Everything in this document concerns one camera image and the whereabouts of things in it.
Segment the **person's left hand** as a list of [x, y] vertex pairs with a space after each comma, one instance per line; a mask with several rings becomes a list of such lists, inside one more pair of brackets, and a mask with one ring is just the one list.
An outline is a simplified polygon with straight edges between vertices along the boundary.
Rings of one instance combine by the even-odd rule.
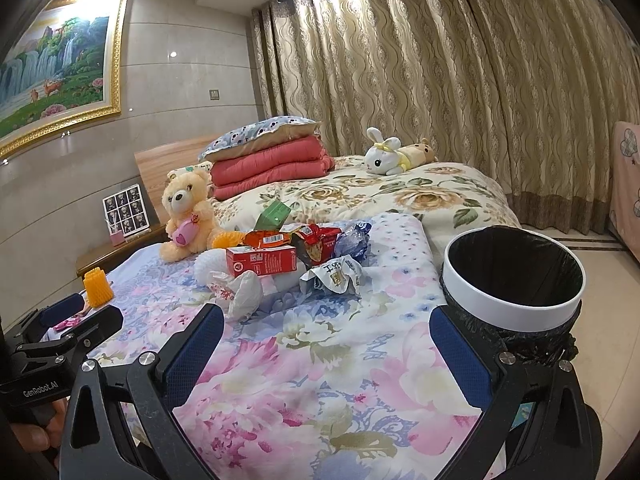
[[65, 398], [54, 401], [54, 415], [44, 428], [37, 425], [10, 425], [17, 441], [27, 453], [43, 452], [61, 445], [67, 405], [68, 401]]

